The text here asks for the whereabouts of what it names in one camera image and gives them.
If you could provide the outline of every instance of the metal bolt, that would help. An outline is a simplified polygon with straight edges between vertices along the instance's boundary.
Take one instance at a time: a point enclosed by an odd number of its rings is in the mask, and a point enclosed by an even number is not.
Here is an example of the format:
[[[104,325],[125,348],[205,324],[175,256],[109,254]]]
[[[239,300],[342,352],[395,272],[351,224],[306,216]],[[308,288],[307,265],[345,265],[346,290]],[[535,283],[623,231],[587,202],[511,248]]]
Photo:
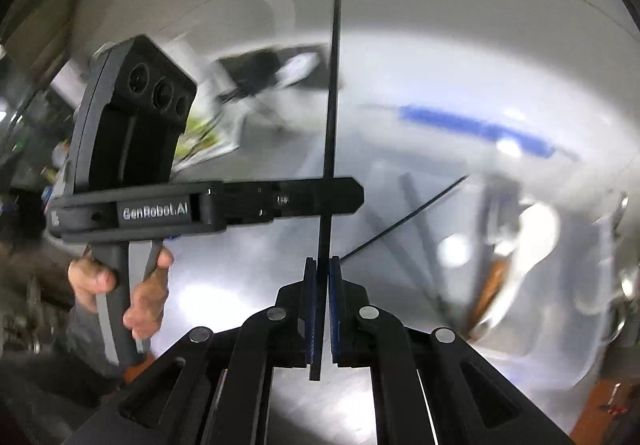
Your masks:
[[[377,319],[378,315],[380,315],[380,312],[373,306],[363,306],[360,308],[359,313],[363,319],[367,320]]]
[[[283,308],[273,307],[267,310],[269,320],[283,320],[287,316],[287,311]]]
[[[450,344],[456,339],[456,334],[449,328],[440,328],[436,331],[436,338],[443,344]]]
[[[211,330],[204,326],[194,328],[189,333],[189,338],[191,342],[196,342],[196,343],[206,342],[207,340],[209,340],[210,336],[211,336]]]

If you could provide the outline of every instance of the black wire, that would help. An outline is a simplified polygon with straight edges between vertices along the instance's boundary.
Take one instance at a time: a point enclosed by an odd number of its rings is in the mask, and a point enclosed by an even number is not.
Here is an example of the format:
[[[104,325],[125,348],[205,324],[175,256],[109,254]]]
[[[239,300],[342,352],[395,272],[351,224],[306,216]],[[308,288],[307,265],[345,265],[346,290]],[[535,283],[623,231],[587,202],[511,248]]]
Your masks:
[[[444,189],[441,192],[439,192],[438,194],[436,194],[429,201],[427,201],[426,203],[423,203],[422,205],[418,206],[418,208],[416,208],[409,215],[404,216],[404,218],[400,219],[400,221],[396,221],[394,224],[392,224],[390,227],[388,227],[388,229],[383,230],[378,235],[375,235],[374,237],[369,239],[366,243],[362,243],[361,245],[359,245],[359,247],[355,248],[354,250],[351,250],[348,254],[346,254],[345,256],[341,257],[340,258],[340,262],[343,263],[348,258],[356,255],[359,251],[362,251],[365,248],[367,248],[371,243],[375,243],[377,240],[380,239],[380,237],[384,237],[389,232],[394,231],[396,228],[398,228],[399,226],[401,226],[404,223],[406,223],[407,221],[409,221],[409,219],[414,218],[415,216],[420,214],[420,212],[422,212],[425,208],[428,208],[429,206],[433,205],[433,203],[435,203],[436,201],[441,199],[443,196],[446,196],[447,194],[449,194],[449,192],[451,192],[454,188],[456,188],[458,185],[460,185],[467,178],[468,178],[468,175],[467,176],[462,176],[462,178],[460,178],[457,181],[455,181],[452,184],[450,184],[446,189]]]

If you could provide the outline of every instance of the finger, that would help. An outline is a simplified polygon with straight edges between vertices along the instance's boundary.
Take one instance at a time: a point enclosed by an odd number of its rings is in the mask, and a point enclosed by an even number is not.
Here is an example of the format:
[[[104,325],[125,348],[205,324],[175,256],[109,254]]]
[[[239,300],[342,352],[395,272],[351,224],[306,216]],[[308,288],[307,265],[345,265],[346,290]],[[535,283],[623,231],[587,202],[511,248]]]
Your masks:
[[[162,247],[160,255],[158,255],[158,268],[169,268],[173,263],[174,254],[172,254],[166,247]]]
[[[173,263],[174,256],[162,247],[158,256],[158,267],[145,282],[134,288],[131,306],[122,318],[125,327],[132,330],[134,338],[150,338],[160,329],[162,310],[169,295],[168,268]]]
[[[78,302],[91,311],[95,311],[95,294],[107,293],[116,284],[111,271],[84,257],[69,264],[67,277]]]
[[[138,284],[131,295],[131,306],[122,318],[123,324],[133,329],[154,322],[161,317],[169,295],[162,269],[156,270],[145,282]]]
[[[153,335],[158,333],[161,324],[162,313],[154,320],[146,320],[134,326],[131,330],[131,334],[133,335],[133,338],[137,340],[150,339]]]

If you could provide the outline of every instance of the black stick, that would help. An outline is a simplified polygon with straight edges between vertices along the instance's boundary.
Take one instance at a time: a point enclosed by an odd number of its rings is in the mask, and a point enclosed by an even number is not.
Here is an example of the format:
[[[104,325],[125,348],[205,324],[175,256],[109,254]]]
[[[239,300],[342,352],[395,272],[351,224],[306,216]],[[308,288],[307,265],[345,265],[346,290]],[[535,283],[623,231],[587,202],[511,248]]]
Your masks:
[[[334,0],[334,24],[331,36],[329,60],[329,99],[326,106],[326,134],[324,136],[324,171],[322,178],[332,180],[335,171],[335,126],[338,114],[338,58],[340,55],[340,8],[342,0]],[[329,277],[329,252],[331,246],[331,214],[320,216],[318,238],[318,272],[316,273],[316,318],[314,324],[313,358],[309,380],[320,380],[322,340],[324,339],[324,310]]]
[[[449,192],[451,192],[454,188],[456,188],[458,185],[460,185],[467,178],[468,178],[468,176],[462,176],[462,178],[460,178],[459,180],[457,180],[457,181],[453,182],[452,184],[450,184],[446,189],[444,189],[441,192],[439,192],[437,195],[435,195],[429,201],[427,201],[426,203],[423,203],[422,205],[418,206],[418,208],[416,208],[413,212],[411,212],[411,214],[409,214],[407,216],[404,216],[404,218],[402,218],[402,219],[400,219],[400,221],[397,221],[394,224],[392,224],[390,227],[388,227],[388,229],[383,230],[378,235],[375,235],[374,237],[369,239],[366,243],[362,243],[361,245],[359,245],[359,247],[355,248],[354,250],[351,250],[344,257],[341,257],[340,258],[340,262],[342,263],[342,262],[346,261],[348,258],[352,257],[353,255],[356,255],[359,251],[364,250],[365,248],[367,248],[371,243],[375,243],[377,240],[380,239],[380,237],[384,237],[389,232],[394,231],[400,225],[402,225],[402,224],[406,223],[407,221],[409,221],[409,219],[414,218],[415,216],[420,214],[420,212],[422,212],[425,208],[428,208],[428,206],[433,205],[433,203],[435,203],[436,201],[441,199],[443,196],[446,196],[447,194],[449,194]]]

